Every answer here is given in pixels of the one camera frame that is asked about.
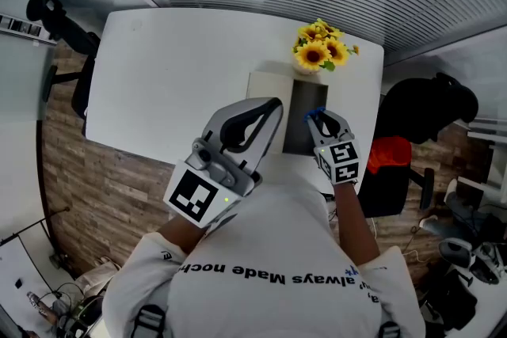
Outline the black bag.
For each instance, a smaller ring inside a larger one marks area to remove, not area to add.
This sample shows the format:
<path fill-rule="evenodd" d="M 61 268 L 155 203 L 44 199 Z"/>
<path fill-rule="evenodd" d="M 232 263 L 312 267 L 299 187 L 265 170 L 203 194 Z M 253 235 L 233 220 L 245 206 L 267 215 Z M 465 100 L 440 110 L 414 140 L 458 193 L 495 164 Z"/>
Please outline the black bag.
<path fill-rule="evenodd" d="M 420 301 L 427 322 L 441 332 L 461 330 L 475 317 L 478 299 L 469 291 L 473 277 L 448 272 Z"/>

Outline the potted yellow sunflowers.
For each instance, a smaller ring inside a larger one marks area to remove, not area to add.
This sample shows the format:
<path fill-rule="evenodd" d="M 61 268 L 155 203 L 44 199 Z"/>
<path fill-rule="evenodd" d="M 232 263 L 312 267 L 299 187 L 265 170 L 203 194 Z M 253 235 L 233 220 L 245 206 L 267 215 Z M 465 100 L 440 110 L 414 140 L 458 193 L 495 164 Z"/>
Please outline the potted yellow sunflowers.
<path fill-rule="evenodd" d="M 358 56 L 358 45 L 343 42 L 344 33 L 321 18 L 298 29 L 292 46 L 294 69 L 301 74 L 317 74 L 321 70 L 333 72 L 345 66 L 351 55 Z"/>

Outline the white side table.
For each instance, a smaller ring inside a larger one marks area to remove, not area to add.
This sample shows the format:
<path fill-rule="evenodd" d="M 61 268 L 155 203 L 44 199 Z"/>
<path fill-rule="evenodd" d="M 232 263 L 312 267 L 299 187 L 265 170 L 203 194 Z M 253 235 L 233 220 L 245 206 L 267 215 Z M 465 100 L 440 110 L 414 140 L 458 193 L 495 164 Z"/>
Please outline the white side table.
<path fill-rule="evenodd" d="M 486 183 L 500 188 L 507 175 L 507 119 L 479 117 L 468 124 L 467 136 L 489 143 L 491 163 Z"/>

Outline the black office chair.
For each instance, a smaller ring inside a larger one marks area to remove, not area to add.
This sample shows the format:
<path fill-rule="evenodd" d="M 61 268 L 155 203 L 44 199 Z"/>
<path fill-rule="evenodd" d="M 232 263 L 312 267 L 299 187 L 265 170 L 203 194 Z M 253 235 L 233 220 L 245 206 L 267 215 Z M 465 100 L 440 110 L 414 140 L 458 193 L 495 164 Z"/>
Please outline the black office chair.
<path fill-rule="evenodd" d="M 379 105 L 373 140 L 400 136 L 413 144 L 437 140 L 449 124 L 470 123 L 478 114 L 478 98 L 453 77 L 438 73 L 434 78 L 408 78 L 395 84 Z M 366 217 L 377 218 L 402 212 L 410 182 L 421 187 L 420 208 L 433 198 L 435 172 L 426 168 L 421 175 L 411 163 L 383 167 L 377 174 L 366 170 L 358 198 Z"/>
<path fill-rule="evenodd" d="M 72 21 L 59 0 L 29 0 L 26 15 L 30 21 L 41 21 L 51 39 L 63 40 L 72 50 L 86 57 L 79 72 L 59 74 L 57 66 L 50 66 L 41 95 L 42 101 L 47 102 L 52 86 L 75 80 L 77 84 L 71 99 L 71 107 L 81 119 L 85 120 L 100 38 L 94 32 L 87 32 Z"/>

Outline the person's white printed shirt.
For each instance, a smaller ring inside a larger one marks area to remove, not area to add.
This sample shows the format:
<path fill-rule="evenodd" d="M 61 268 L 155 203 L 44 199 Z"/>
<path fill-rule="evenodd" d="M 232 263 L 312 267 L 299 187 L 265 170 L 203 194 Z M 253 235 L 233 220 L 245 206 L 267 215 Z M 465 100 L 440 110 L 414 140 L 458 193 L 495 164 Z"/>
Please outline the person's white printed shirt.
<path fill-rule="evenodd" d="M 355 265 L 323 196 L 282 185 L 253 192 L 190 254 L 144 235 L 102 310 L 110 338 L 425 338 L 400 249 Z"/>

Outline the blue scissors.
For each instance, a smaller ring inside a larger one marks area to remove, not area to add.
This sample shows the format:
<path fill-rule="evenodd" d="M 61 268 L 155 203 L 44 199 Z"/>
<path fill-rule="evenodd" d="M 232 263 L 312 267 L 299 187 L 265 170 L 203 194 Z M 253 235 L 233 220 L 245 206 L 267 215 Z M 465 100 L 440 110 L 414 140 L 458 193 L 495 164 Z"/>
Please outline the blue scissors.
<path fill-rule="evenodd" d="M 310 110 L 308 113 L 305 114 L 304 121 L 307 122 L 310 118 L 318 116 L 320 112 L 324 112 L 325 110 L 326 108 L 324 106 Z"/>

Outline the grey tray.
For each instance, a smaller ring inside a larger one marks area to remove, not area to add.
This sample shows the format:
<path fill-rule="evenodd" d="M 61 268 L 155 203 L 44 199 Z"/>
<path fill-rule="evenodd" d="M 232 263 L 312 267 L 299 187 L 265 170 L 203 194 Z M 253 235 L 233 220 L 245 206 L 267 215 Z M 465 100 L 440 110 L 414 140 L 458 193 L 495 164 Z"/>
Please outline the grey tray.
<path fill-rule="evenodd" d="M 293 81 L 284 137 L 284 154 L 312 156 L 314 141 L 305 116 L 317 108 L 325 108 L 328 86 L 300 80 Z"/>

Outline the person's right forearm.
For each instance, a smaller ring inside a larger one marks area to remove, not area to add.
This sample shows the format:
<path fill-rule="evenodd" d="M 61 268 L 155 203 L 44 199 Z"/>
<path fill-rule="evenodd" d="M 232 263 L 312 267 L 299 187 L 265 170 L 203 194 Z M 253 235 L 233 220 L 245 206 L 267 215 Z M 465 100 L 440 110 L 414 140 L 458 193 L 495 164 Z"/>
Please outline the person's right forearm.
<path fill-rule="evenodd" d="M 352 183 L 334 185 L 340 246 L 357 266 L 380 255 Z"/>

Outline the black metal stand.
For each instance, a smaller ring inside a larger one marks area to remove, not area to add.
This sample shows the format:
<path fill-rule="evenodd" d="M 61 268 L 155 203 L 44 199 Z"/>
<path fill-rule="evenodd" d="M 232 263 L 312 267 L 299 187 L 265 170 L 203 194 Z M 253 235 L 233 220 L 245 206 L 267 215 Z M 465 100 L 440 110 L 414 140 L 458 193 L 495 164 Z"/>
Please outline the black metal stand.
<path fill-rule="evenodd" d="M 20 241 L 22 241 L 21 240 L 22 233 L 24 233 L 27 230 L 32 229 L 34 226 L 41 226 L 42 230 L 44 231 L 44 234 L 46 235 L 46 238 L 48 239 L 49 244 L 51 245 L 51 247 L 53 249 L 53 254 L 48 256 L 48 259 L 49 259 L 51 265 L 55 269 L 63 268 L 66 255 L 62 254 L 60 252 L 59 248 L 57 247 L 57 245 L 55 244 L 54 238 L 51 236 L 51 233 L 49 230 L 48 220 L 50 220 L 52 217 L 59 215 L 63 212 L 69 212 L 70 210 L 71 210 L 70 207 L 65 207 L 62 210 L 51 212 L 49 215 L 46 215 L 45 217 L 39 219 L 38 221 L 33 222 L 32 224 L 22 228 L 21 230 L 11 234 L 10 236 L 8 236 L 6 238 L 3 238 L 0 241 L 0 247 L 6 245 L 7 243 L 13 241 L 16 238 L 19 239 Z"/>

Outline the beige tray lid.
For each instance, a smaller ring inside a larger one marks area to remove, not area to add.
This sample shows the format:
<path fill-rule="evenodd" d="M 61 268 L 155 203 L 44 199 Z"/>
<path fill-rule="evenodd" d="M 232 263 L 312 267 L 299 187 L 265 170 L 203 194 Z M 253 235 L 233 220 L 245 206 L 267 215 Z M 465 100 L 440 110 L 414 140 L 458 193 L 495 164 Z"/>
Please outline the beige tray lid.
<path fill-rule="evenodd" d="M 247 98 L 277 97 L 283 105 L 284 114 L 269 147 L 271 154 L 281 154 L 283 152 L 293 83 L 294 79 L 292 77 L 263 71 L 254 71 L 249 76 L 246 91 Z"/>

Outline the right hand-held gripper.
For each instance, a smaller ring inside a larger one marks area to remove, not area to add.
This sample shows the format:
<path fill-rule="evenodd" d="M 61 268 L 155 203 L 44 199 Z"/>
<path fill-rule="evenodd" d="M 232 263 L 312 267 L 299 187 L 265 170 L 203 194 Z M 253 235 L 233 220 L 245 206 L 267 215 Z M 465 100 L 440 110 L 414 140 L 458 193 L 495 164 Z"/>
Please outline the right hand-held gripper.
<path fill-rule="evenodd" d="M 355 184 L 359 177 L 360 153 L 348 122 L 338 114 L 324 110 L 322 119 L 308 116 L 307 125 L 314 141 L 315 160 L 330 183 Z M 330 135 L 323 132 L 325 126 Z"/>

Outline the person's left forearm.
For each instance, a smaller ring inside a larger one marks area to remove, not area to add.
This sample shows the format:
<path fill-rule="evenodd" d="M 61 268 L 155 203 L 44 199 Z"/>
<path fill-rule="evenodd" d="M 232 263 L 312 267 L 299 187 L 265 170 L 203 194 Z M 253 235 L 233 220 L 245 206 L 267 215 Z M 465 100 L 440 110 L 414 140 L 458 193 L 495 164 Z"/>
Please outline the person's left forearm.
<path fill-rule="evenodd" d="M 175 215 L 158 229 L 168 242 L 178 246 L 185 254 L 190 254 L 206 234 L 208 228 L 200 228 L 181 215 Z"/>

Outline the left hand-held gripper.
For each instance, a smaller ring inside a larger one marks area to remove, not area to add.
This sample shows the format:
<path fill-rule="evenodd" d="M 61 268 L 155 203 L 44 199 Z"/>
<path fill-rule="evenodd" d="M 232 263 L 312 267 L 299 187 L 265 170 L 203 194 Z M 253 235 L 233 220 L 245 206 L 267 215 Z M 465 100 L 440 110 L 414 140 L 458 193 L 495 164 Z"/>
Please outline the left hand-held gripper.
<path fill-rule="evenodd" d="M 203 139 L 195 139 L 192 153 L 177 162 L 164 203 L 201 229 L 217 221 L 261 184 L 254 171 L 283 114 L 279 98 L 244 99 L 217 110 Z M 224 151 L 239 154 L 241 168 Z"/>

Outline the white wall shelf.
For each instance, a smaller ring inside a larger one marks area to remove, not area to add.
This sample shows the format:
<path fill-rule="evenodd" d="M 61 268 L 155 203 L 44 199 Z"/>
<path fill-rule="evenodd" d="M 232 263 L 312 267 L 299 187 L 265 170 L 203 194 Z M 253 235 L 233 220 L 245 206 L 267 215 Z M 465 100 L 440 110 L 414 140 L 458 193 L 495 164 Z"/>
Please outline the white wall shelf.
<path fill-rule="evenodd" d="M 0 13 L 0 34 L 15 36 L 51 46 L 57 44 L 51 37 L 51 34 L 42 25 L 4 13 Z"/>

